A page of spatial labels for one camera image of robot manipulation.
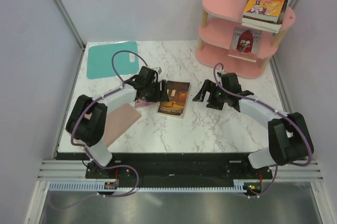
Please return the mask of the dark orange Edward Bulane book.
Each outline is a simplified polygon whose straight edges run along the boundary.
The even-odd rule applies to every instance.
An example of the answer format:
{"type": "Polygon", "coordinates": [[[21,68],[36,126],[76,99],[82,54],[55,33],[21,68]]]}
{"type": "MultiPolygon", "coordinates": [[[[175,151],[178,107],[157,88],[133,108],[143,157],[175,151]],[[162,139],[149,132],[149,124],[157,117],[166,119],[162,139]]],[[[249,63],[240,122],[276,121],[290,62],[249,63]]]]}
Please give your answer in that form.
{"type": "Polygon", "coordinates": [[[183,118],[189,90],[189,82],[168,80],[166,92],[169,101],[161,101],[157,112],[161,115],[183,118]]]}

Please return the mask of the purple illustrated children's book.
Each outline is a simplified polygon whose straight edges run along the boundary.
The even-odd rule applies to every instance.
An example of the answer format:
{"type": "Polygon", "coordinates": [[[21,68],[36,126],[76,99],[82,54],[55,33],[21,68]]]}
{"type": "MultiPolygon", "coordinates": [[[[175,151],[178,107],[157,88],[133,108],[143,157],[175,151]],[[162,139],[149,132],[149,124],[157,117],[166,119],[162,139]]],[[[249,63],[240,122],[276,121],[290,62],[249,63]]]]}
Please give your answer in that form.
{"type": "Polygon", "coordinates": [[[156,103],[145,101],[145,100],[140,100],[140,99],[136,100],[134,103],[135,108],[142,108],[142,107],[148,107],[148,106],[153,106],[153,105],[156,105],[156,103]]]}

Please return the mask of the Hamlet red cover book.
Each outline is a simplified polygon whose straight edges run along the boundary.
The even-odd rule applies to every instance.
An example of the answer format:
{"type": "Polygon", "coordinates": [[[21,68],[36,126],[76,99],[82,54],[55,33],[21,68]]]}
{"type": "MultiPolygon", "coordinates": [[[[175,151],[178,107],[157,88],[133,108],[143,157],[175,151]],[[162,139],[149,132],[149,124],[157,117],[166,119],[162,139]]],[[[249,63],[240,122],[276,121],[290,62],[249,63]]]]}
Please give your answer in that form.
{"type": "Polygon", "coordinates": [[[229,49],[229,56],[256,63],[261,35],[261,30],[236,27],[229,49]]]}

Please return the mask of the Roald Dahl Charlie book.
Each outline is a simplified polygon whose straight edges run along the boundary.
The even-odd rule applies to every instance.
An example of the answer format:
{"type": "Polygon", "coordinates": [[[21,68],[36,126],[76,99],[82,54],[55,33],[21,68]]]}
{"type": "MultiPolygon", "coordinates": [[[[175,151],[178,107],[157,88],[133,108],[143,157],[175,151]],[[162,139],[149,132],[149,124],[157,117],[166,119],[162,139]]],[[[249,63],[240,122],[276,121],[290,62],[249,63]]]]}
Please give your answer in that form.
{"type": "Polygon", "coordinates": [[[243,17],[277,23],[286,0],[248,0],[243,17]]]}

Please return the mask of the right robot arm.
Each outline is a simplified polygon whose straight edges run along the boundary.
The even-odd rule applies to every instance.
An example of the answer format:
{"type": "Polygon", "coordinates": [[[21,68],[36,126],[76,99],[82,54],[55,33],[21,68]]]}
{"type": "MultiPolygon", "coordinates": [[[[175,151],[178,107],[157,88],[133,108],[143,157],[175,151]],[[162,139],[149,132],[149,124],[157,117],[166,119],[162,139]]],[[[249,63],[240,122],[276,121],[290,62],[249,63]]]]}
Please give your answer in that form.
{"type": "Polygon", "coordinates": [[[248,161],[241,165],[244,177],[254,178],[260,173],[260,168],[267,166],[307,166],[311,163],[314,147],[300,113],[278,111],[259,100],[251,91],[242,90],[235,73],[216,73],[214,77],[214,82],[209,79],[204,81],[193,101],[203,102],[209,93],[208,108],[222,110],[224,104],[228,104],[256,120],[268,132],[268,146],[250,153],[248,161]]]}

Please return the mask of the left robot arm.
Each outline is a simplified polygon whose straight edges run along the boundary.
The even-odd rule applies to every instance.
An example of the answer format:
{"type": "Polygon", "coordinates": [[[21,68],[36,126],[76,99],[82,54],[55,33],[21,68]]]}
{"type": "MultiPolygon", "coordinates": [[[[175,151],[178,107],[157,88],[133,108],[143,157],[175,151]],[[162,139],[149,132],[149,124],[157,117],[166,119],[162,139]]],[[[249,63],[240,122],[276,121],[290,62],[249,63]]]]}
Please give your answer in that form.
{"type": "Polygon", "coordinates": [[[107,115],[137,100],[148,103],[169,101],[167,80],[160,80],[159,74],[156,69],[143,66],[138,74],[122,80],[121,86],[114,90],[95,99],[86,95],[77,98],[66,131],[71,134],[71,144],[82,147],[90,160],[98,165],[97,172],[103,178],[111,178],[116,171],[110,162],[112,153],[103,139],[107,115]]]}

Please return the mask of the brown cardboard file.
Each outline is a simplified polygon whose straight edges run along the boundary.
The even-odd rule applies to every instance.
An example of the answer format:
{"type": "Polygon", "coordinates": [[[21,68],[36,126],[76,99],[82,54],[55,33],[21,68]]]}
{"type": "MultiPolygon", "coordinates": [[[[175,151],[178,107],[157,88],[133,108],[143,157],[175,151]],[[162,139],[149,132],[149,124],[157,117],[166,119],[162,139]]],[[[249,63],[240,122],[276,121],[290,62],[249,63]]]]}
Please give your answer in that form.
{"type": "Polygon", "coordinates": [[[107,115],[103,139],[106,147],[112,145],[122,134],[142,117],[130,104],[124,104],[120,108],[107,115]]]}

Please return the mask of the teal plastic file folder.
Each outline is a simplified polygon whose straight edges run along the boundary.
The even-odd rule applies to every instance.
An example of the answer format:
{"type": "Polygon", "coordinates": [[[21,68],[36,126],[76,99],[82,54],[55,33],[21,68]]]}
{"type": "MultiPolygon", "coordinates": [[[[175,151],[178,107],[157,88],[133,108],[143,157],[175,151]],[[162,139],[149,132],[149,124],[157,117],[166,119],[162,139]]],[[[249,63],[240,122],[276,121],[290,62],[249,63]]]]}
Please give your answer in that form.
{"type": "MultiPolygon", "coordinates": [[[[86,77],[88,79],[115,77],[112,56],[120,50],[138,53],[137,43],[121,42],[90,46],[88,49],[86,77]]],[[[114,66],[120,75],[136,74],[140,69],[138,57],[126,52],[115,56],[114,66]]]]}

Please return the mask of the pink three-tier shelf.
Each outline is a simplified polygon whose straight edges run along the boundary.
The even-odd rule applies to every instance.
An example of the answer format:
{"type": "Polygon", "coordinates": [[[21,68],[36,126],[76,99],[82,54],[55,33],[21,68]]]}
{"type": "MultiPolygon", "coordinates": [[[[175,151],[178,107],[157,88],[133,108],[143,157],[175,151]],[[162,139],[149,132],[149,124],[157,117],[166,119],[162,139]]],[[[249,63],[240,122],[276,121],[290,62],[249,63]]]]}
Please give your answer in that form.
{"type": "Polygon", "coordinates": [[[276,36],[267,31],[262,32],[258,39],[257,59],[252,62],[229,55],[230,50],[236,49],[231,47],[234,37],[240,35],[235,29],[247,29],[241,25],[246,3],[247,0],[202,0],[203,17],[199,27],[196,58],[203,65],[213,67],[216,63],[222,63],[226,72],[255,79],[264,73],[286,32],[294,24],[296,15],[288,6],[280,32],[276,36]]]}

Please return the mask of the Nineteen Eighty-Four book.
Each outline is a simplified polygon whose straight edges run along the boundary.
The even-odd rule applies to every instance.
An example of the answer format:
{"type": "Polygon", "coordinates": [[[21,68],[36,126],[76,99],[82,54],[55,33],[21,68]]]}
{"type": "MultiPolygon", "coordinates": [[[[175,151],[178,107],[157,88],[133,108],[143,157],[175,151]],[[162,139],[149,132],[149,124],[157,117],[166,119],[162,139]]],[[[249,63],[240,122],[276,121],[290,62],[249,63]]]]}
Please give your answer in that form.
{"type": "Polygon", "coordinates": [[[263,31],[266,31],[266,32],[275,33],[275,34],[279,33],[279,30],[274,30],[274,29],[271,29],[271,28],[268,28],[268,27],[263,27],[263,26],[259,26],[259,25],[249,24],[249,23],[245,23],[245,22],[242,22],[241,25],[245,26],[245,27],[253,28],[253,29],[258,29],[258,30],[263,30],[263,31]]]}

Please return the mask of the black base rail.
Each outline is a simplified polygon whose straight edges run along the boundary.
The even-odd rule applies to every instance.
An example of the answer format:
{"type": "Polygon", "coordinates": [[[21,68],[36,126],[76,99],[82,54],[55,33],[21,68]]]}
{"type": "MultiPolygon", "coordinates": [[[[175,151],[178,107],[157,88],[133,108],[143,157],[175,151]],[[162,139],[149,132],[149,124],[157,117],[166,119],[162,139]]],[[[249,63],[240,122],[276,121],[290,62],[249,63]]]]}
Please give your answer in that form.
{"type": "Polygon", "coordinates": [[[123,185],[225,186],[232,180],[272,179],[267,168],[253,169],[247,153],[117,153],[104,170],[90,162],[87,179],[118,179],[123,185]]]}

